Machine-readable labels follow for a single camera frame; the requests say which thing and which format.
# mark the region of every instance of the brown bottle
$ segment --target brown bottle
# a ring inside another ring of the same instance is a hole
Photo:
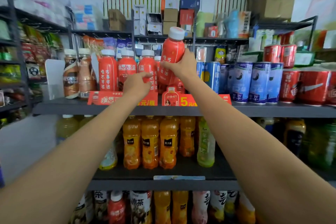
[[[97,90],[97,79],[91,64],[90,49],[79,49],[79,91],[80,98],[88,99],[91,90]]]
[[[77,98],[79,95],[78,63],[76,51],[64,49],[65,69],[63,73],[64,96],[67,99]]]

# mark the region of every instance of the blue can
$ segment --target blue can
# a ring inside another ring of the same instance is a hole
[[[197,62],[196,71],[197,76],[204,81],[204,62]]]
[[[228,70],[229,70],[229,76],[227,77],[227,84],[226,84],[225,91],[231,95],[232,94],[232,83],[233,83],[233,77],[234,77],[233,75],[235,73],[235,65],[230,64]]]
[[[228,92],[228,77],[229,77],[229,64],[220,65],[219,74],[219,94],[229,94]]]
[[[252,66],[252,62],[237,62],[234,65],[232,101],[239,103],[247,102],[249,98]]]
[[[271,62],[256,62],[252,67],[249,102],[266,104],[267,82],[271,70]]]
[[[205,62],[204,66],[204,82],[218,94],[219,90],[219,74],[221,72],[221,64],[219,62]]]
[[[267,82],[267,103],[276,104],[279,101],[283,69],[283,63],[271,63],[271,70]]]

